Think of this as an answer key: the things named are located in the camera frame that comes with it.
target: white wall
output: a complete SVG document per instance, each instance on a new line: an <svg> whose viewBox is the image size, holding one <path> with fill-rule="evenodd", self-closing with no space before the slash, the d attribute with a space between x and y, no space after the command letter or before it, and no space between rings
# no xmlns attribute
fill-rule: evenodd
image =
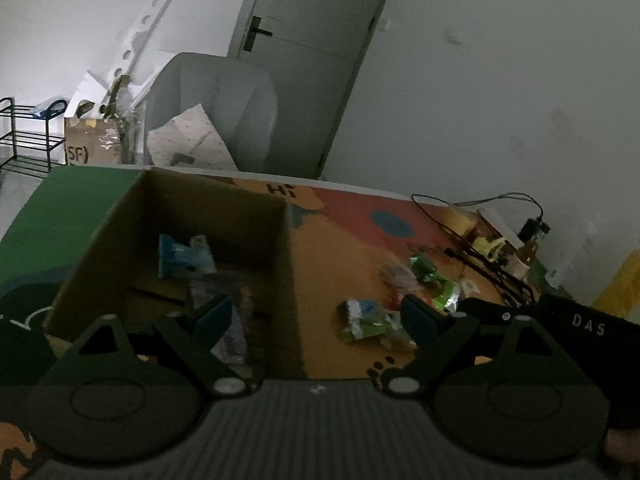
<svg viewBox="0 0 640 480"><path fill-rule="evenodd" d="M0 94L71 95L87 69L108 68L146 1L0 0ZM148 49L226 56L241 4L173 0Z"/></svg>
<svg viewBox="0 0 640 480"><path fill-rule="evenodd" d="M640 0L387 0L379 27L324 176L452 201L529 192L547 265L596 227L566 282L591 303L639 245ZM534 212L496 209L514 229Z"/></svg>

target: gray door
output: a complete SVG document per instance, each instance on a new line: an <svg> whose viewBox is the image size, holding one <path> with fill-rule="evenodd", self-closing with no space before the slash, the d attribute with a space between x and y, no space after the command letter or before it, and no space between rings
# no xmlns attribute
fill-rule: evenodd
<svg viewBox="0 0 640 480"><path fill-rule="evenodd" d="M314 177L381 0L256 0L239 58L267 70L278 94L271 173Z"/></svg>

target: chair backrest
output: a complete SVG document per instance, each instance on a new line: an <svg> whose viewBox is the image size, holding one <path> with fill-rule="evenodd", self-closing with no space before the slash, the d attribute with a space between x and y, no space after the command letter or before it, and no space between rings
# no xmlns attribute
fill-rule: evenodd
<svg viewBox="0 0 640 480"><path fill-rule="evenodd" d="M159 73L146 98L145 140L149 130L198 103L238 169L264 171L278 115L269 75L229 57L178 54Z"/></svg>

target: cardboard box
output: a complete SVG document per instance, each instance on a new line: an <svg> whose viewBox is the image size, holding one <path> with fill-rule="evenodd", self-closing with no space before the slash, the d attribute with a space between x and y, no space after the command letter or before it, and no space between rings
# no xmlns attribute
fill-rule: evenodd
<svg viewBox="0 0 640 480"><path fill-rule="evenodd" d="M113 120L65 118L66 161L83 164L125 164L129 153Z"/></svg>
<svg viewBox="0 0 640 480"><path fill-rule="evenodd" d="M187 285L156 277L158 236L185 242L204 234L216 264L252 284L266 373L304 377L289 207L278 197L200 176L142 171L60 289L47 335L70 342L103 314L132 324L180 310Z"/></svg>

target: door handle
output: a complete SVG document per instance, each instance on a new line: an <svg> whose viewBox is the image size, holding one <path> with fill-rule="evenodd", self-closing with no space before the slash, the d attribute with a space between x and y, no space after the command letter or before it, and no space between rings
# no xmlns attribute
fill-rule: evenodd
<svg viewBox="0 0 640 480"><path fill-rule="evenodd" d="M246 40L244 41L244 47L242 48L243 50L246 50L247 52L251 52L251 50L254 48L254 41L255 41L256 34L273 36L273 32L264 30L263 28L259 27L261 19L262 18L258 16L254 16L251 18L251 24L249 25L249 32L246 34Z"/></svg>

